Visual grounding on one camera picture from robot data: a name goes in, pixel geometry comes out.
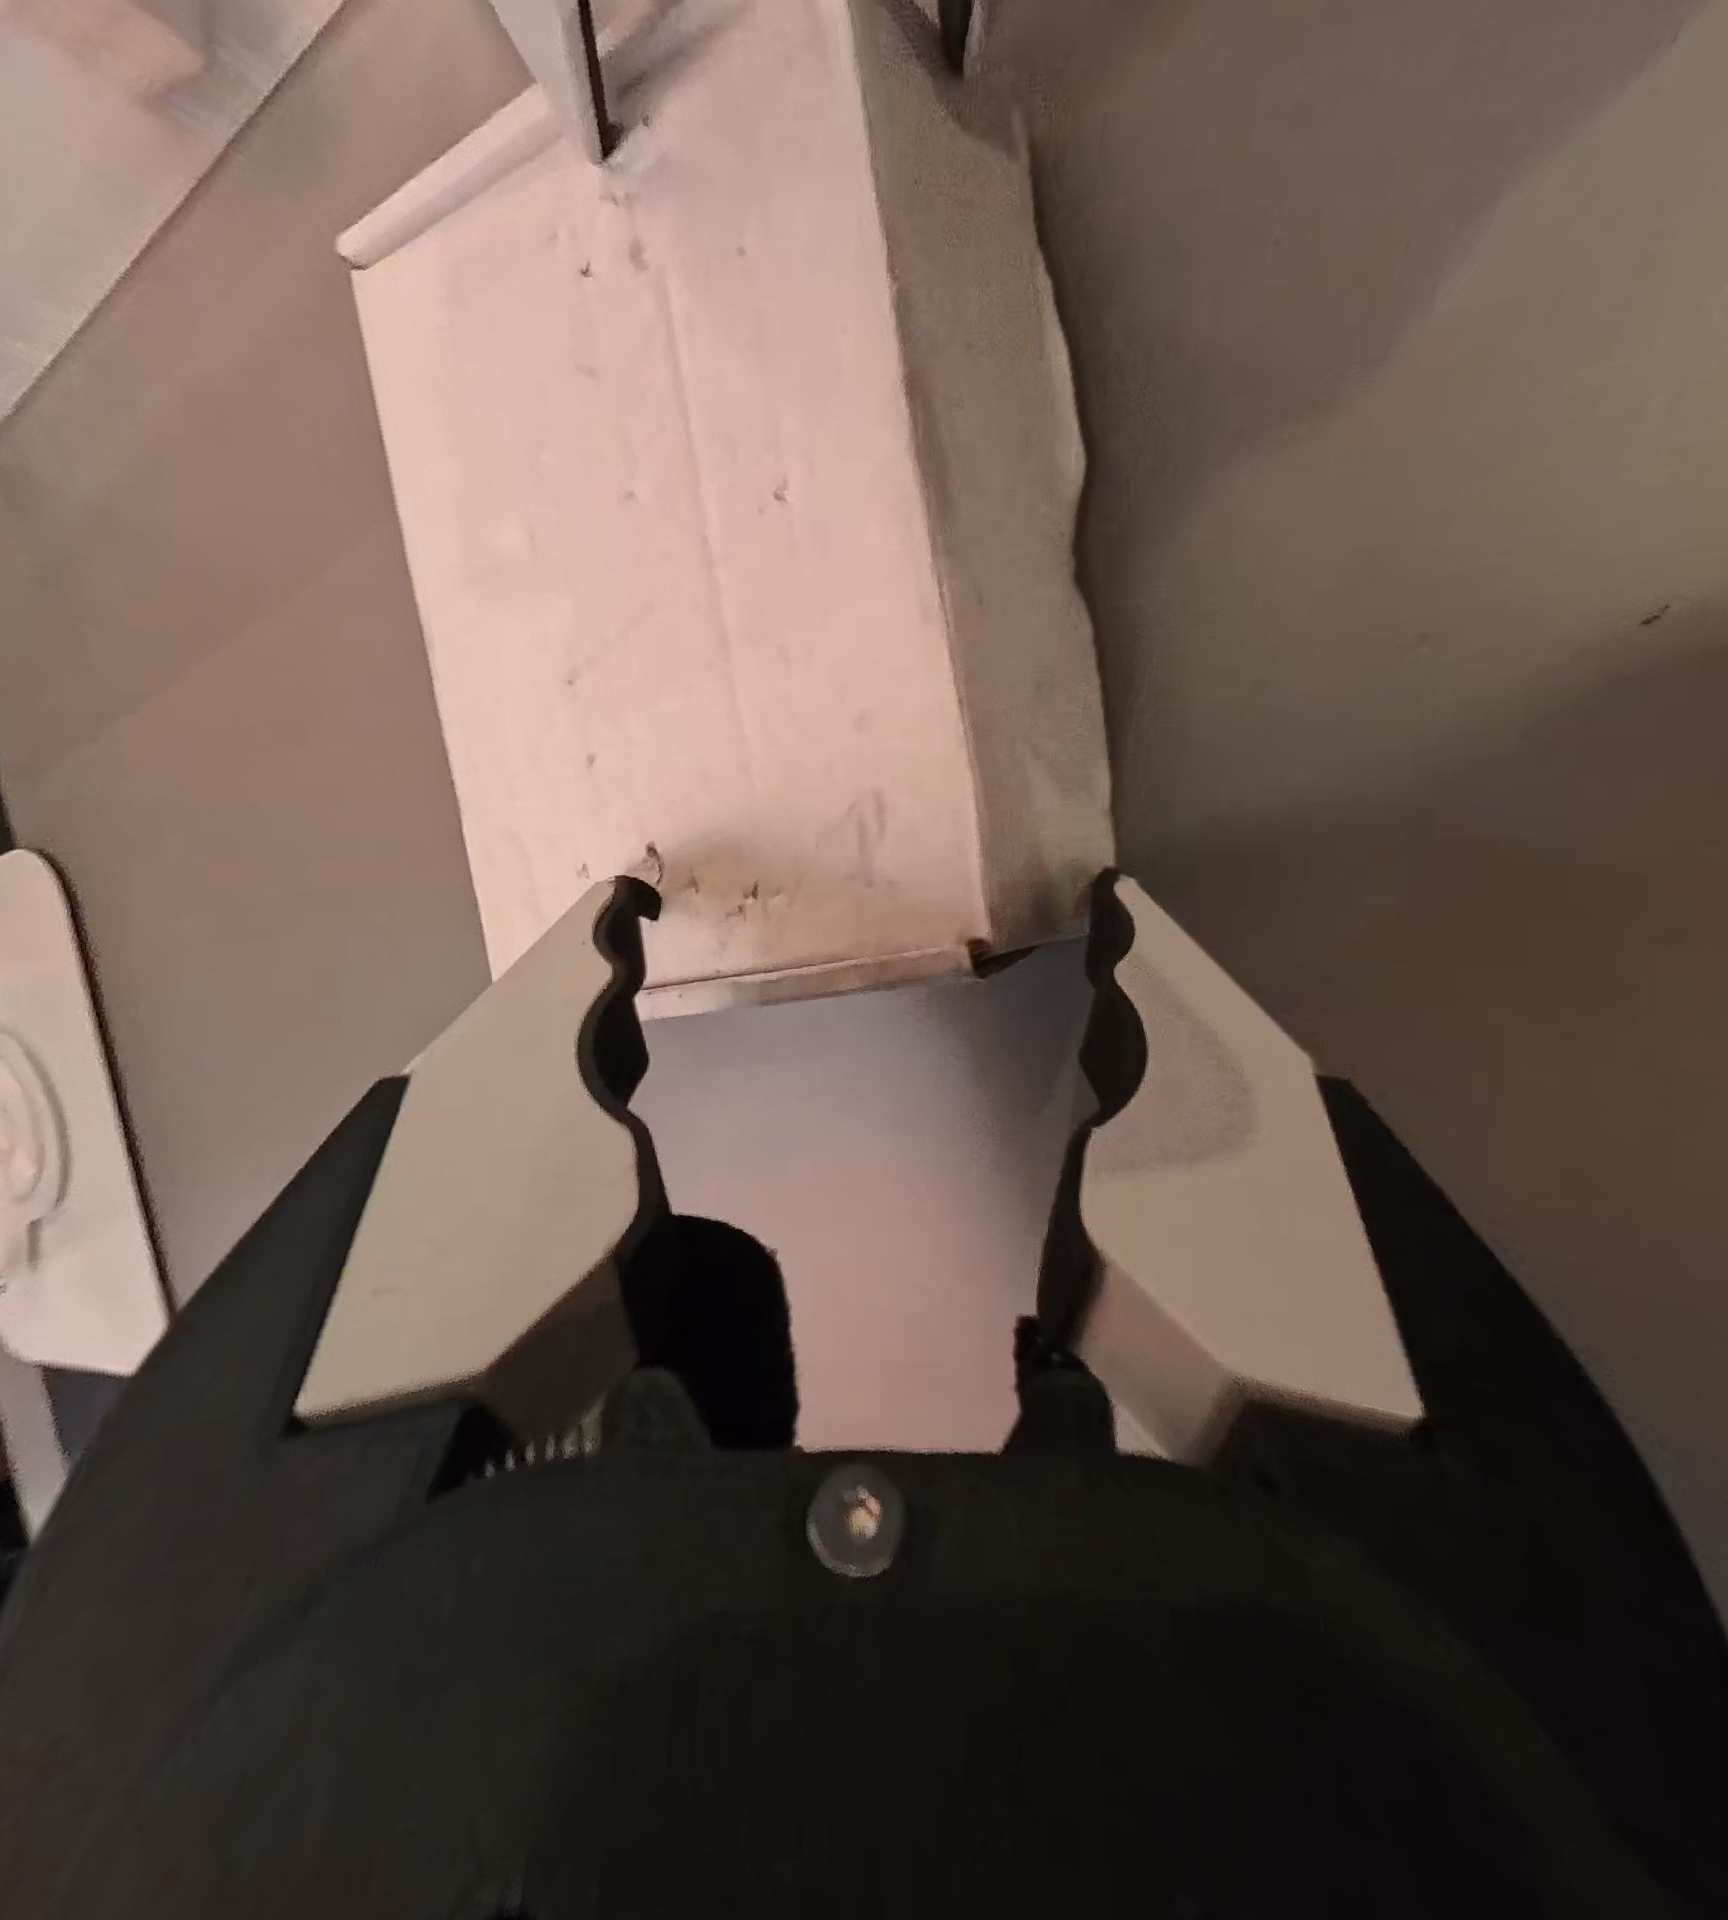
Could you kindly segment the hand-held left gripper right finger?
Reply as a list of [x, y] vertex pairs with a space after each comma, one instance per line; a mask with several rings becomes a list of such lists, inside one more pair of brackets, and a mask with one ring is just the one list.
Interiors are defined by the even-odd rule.
[[1096, 877], [1019, 1431], [1210, 1466], [1262, 1416], [1412, 1436], [1425, 1404], [1307, 1052], [1133, 878]]

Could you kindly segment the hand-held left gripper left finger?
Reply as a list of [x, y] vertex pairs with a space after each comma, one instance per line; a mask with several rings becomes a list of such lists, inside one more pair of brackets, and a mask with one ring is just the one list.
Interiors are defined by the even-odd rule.
[[636, 1365], [623, 1273], [666, 1210], [631, 1100], [658, 893], [586, 889], [411, 1062], [293, 1401], [304, 1429], [469, 1407], [574, 1429]]

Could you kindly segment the clear plastic bin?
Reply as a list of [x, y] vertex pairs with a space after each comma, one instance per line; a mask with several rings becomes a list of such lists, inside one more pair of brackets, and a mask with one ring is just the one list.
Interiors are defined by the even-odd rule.
[[0, 424], [336, 2], [0, 2]]

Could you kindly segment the white stand base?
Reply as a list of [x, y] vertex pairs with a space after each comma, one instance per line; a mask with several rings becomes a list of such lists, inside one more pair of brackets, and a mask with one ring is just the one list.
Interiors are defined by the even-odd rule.
[[135, 1375], [170, 1325], [77, 923], [52, 864], [0, 857], [0, 1345]]

